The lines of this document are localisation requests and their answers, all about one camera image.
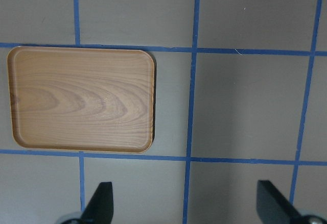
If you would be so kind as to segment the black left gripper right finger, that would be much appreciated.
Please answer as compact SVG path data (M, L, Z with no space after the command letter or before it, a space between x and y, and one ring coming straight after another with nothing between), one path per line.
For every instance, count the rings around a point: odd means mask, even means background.
M257 182L256 211L264 224L300 223L302 219L302 215L269 180Z

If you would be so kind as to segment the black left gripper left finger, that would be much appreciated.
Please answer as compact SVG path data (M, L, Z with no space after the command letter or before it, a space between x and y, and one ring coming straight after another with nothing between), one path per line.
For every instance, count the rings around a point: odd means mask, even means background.
M113 219L113 188L101 182L80 217L82 223L110 224Z

